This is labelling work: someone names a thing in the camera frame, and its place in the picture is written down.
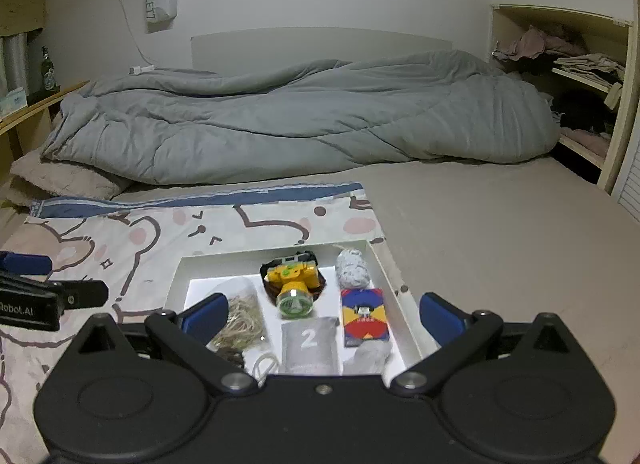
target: tissue box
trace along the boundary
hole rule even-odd
[[[357,347],[368,339],[389,339],[385,302],[380,289],[341,290],[344,346]]]
[[[24,88],[16,88],[3,98],[0,98],[0,121],[4,119],[10,113],[20,110],[27,106],[27,94],[24,93]]]

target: red and blue box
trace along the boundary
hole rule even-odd
[[[388,341],[385,302],[380,289],[341,290],[344,346],[357,347],[369,339]]]

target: blue stripe trim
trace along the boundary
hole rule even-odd
[[[361,184],[346,183],[339,185],[293,184],[260,189],[247,189],[235,192],[208,193],[177,198],[149,200],[145,202],[113,202],[108,200],[84,199],[78,197],[57,197],[34,201],[30,215],[41,219],[88,218],[107,215],[117,211],[131,211],[140,208],[176,208],[187,206],[228,206],[265,204],[279,201],[311,201],[326,197],[350,193],[363,189]]]

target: blue gripper pad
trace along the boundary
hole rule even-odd
[[[434,292],[428,292],[420,299],[420,322],[441,347],[460,336],[469,320],[469,314]]]
[[[46,276],[53,269],[49,256],[0,251],[0,270],[23,276]]]
[[[178,326],[206,345],[226,325],[228,314],[229,302],[224,294],[216,293],[178,314]]]

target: headboard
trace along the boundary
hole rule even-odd
[[[337,27],[264,28],[191,38],[193,68],[223,76],[315,59],[364,61],[451,47],[451,41],[426,36]]]

